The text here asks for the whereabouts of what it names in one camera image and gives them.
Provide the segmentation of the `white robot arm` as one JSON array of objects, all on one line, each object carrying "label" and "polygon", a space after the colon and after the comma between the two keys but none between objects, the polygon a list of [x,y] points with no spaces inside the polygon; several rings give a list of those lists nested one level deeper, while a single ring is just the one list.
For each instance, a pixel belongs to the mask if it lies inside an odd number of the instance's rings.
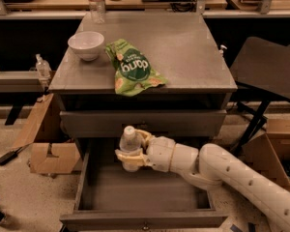
[{"label": "white robot arm", "polygon": [[143,166],[173,172],[204,190],[225,183],[280,229],[290,232],[290,191],[254,171],[217,144],[207,143],[197,149],[127,126],[115,154],[129,172]]}]

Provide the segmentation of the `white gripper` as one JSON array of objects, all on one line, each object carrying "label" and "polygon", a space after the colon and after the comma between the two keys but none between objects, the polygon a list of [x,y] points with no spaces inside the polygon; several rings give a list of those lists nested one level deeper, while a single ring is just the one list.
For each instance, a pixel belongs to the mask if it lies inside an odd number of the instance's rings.
[{"label": "white gripper", "polygon": [[147,148],[146,154],[141,148],[124,152],[119,149],[115,150],[118,160],[133,166],[151,166],[154,170],[160,172],[169,172],[175,141],[173,139],[161,136],[154,137],[146,130],[136,130],[142,137],[142,147]]}]

